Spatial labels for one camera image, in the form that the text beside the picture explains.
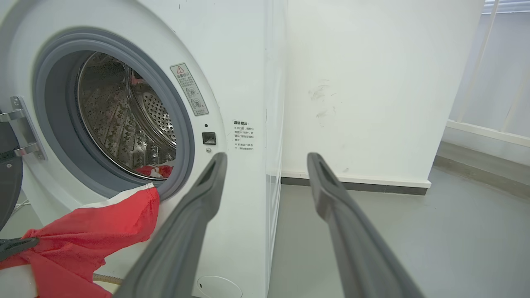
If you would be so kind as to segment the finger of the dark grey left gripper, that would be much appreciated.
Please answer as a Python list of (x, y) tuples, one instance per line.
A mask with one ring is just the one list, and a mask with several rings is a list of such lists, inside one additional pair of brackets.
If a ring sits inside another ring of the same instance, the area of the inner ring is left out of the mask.
[(38, 238), (0, 239), (0, 262), (38, 245)]

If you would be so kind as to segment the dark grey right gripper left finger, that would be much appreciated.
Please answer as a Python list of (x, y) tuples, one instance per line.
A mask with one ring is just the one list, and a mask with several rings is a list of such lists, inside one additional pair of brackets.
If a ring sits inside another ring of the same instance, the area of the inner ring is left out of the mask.
[(216, 153), (154, 234), (112, 298), (191, 298), (207, 224), (217, 214), (227, 154)]

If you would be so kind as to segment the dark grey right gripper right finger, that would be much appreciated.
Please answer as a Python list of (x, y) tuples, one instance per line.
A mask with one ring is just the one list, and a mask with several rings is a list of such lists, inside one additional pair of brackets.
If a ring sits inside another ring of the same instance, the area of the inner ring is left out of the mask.
[(316, 212), (328, 225), (345, 298), (424, 298), (396, 255), (330, 169), (307, 155)]

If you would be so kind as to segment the red garment with white hem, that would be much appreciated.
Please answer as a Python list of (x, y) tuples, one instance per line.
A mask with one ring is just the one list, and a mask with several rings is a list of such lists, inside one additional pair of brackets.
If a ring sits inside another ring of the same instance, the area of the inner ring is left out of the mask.
[(0, 298), (111, 298), (93, 274), (112, 253), (150, 238), (159, 205), (149, 183), (28, 230), (21, 240), (38, 243), (0, 261)]

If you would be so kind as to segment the dark round washing machine door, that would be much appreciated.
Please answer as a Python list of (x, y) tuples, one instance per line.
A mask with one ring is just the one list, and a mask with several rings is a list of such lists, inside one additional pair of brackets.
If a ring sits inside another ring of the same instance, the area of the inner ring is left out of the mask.
[(0, 122), (0, 230), (11, 217), (22, 187), (23, 162), (15, 154), (19, 148), (11, 125)]

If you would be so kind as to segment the white front-load washing machine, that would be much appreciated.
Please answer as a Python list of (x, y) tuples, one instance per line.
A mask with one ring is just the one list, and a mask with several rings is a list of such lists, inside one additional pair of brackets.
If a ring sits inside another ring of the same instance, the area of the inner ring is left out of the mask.
[[(286, 0), (0, 0), (0, 113), (23, 97), (47, 160), (21, 157), (47, 225), (153, 184), (157, 232), (212, 157), (227, 154), (192, 297), (267, 298), (280, 193)], [(185, 63), (210, 113), (195, 116), (170, 67)], [(257, 148), (235, 151), (231, 121)], [(205, 145), (203, 132), (215, 132)], [(166, 179), (135, 172), (173, 166)]]

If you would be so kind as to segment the dark grey baseboard strip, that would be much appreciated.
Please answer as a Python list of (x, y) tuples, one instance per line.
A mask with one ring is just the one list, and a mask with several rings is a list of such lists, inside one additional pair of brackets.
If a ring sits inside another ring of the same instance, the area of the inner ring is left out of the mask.
[[(305, 178), (281, 177), (281, 183), (283, 185), (311, 186), (310, 180), (305, 179)], [(403, 195), (424, 196), (426, 195), (428, 191), (428, 188), (405, 187), (405, 186), (398, 186), (398, 185), (375, 185), (375, 184), (351, 183), (351, 182), (342, 182), (342, 184), (347, 190), (378, 192), (378, 193), (384, 193), (384, 194), (403, 194)]]

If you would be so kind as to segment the red and white garment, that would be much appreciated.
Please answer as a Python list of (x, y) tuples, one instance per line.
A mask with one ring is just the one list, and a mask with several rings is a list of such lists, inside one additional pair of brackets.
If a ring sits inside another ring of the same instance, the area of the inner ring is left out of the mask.
[(135, 172), (142, 174), (146, 177), (151, 178), (163, 178), (166, 179), (170, 176), (173, 170), (173, 166), (169, 165), (145, 165), (140, 168), (136, 168)]

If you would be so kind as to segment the black text notice label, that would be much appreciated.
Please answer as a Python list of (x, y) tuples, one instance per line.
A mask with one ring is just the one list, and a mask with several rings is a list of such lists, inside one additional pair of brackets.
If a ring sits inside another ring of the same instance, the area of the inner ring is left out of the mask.
[(257, 148), (257, 134), (254, 126), (247, 120), (232, 120), (230, 136), (235, 151), (251, 152)]

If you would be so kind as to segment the metal door hinge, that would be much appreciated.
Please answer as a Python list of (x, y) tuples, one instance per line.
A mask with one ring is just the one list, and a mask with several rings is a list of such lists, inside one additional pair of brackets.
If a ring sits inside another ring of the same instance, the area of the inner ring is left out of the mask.
[(19, 144), (18, 148), (14, 150), (15, 156), (35, 155), (39, 160), (47, 160), (47, 154), (42, 147), (41, 139), (37, 134), (23, 97), (12, 96), (10, 101), (13, 110), (0, 113), (0, 123), (10, 124), (15, 133)]

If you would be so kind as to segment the warning sticker with red triangle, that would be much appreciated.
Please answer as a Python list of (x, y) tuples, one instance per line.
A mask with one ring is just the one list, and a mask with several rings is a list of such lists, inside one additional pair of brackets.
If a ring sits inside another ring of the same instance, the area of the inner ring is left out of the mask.
[(186, 96), (195, 116), (208, 115), (209, 110), (199, 87), (185, 63), (170, 67)]

